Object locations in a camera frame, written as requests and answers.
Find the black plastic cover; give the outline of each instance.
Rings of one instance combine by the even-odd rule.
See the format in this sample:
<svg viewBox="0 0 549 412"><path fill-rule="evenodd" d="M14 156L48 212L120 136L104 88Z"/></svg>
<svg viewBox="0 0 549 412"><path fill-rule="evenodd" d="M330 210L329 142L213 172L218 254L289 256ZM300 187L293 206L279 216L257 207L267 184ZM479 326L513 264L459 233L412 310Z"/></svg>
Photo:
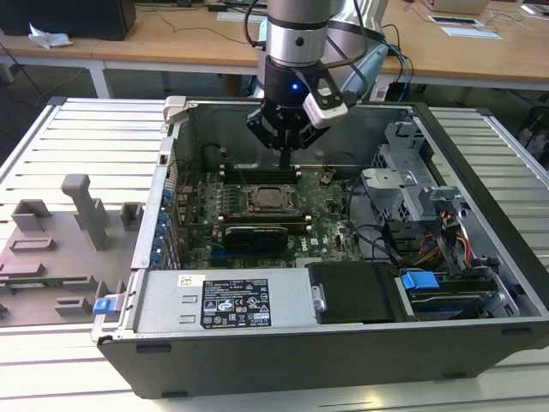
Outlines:
<svg viewBox="0 0 549 412"><path fill-rule="evenodd" d="M319 324L405 322L407 315L395 283L398 269L371 262L309 264L312 285L321 286L327 310Z"/></svg>

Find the metal bracket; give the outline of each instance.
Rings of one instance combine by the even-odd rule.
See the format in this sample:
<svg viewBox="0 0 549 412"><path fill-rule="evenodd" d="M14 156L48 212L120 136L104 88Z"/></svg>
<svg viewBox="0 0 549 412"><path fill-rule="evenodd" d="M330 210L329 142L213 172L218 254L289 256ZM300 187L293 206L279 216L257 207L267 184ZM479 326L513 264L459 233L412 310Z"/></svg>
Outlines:
<svg viewBox="0 0 549 412"><path fill-rule="evenodd" d="M185 96L170 96L164 101L162 116L165 124L174 124L183 120L189 109L189 102Z"/></svg>
<svg viewBox="0 0 549 412"><path fill-rule="evenodd" d="M424 187L418 195L419 203L421 203L421 206L423 207L423 213L421 215L424 217L437 215L434 205L435 202L450 203L460 196L461 194L456 187Z"/></svg>

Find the yellow wire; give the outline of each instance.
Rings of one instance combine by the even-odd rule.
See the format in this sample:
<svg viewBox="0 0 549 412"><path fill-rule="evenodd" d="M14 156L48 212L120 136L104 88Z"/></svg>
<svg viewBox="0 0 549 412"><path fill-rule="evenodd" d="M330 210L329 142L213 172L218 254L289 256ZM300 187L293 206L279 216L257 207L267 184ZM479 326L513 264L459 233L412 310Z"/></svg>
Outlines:
<svg viewBox="0 0 549 412"><path fill-rule="evenodd" d="M423 262L426 262L430 258L434 257L439 251L440 249L438 248L430 251L425 256L423 256L420 260L418 260L414 265L418 265L418 264L422 264Z"/></svg>

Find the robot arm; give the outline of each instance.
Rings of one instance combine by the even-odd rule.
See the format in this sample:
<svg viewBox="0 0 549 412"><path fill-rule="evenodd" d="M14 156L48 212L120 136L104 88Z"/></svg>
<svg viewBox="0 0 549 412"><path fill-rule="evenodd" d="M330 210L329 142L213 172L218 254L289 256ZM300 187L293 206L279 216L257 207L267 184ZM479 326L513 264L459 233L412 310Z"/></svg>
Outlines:
<svg viewBox="0 0 549 412"><path fill-rule="evenodd" d="M382 7L372 7L380 3ZM344 76L344 66L366 55L368 45L365 39L370 36L362 21L369 22L367 18L373 10L377 16L371 20L381 21L386 4L386 0L346 0L341 12L330 20L331 0L276 0L269 3L264 96L260 109L253 112L246 123L263 145L280 150L281 167L289 166L292 151L308 148L331 125L345 117L347 106L358 99L356 94L342 93L330 70L339 77ZM350 7L355 10L354 19ZM325 45L329 32L346 41L339 52L342 49L349 52L350 49L354 54L349 56L359 56L359 59L324 64L322 60L325 49L328 49ZM355 51L357 40L359 49Z"/></svg>

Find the white sticker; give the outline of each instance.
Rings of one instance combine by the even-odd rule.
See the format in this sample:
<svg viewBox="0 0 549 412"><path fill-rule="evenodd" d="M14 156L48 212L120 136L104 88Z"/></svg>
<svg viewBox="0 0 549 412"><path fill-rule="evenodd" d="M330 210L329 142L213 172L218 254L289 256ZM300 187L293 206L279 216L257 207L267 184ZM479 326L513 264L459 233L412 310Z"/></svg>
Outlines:
<svg viewBox="0 0 549 412"><path fill-rule="evenodd" d="M206 275L179 275L178 287L187 288L193 286L202 286Z"/></svg>

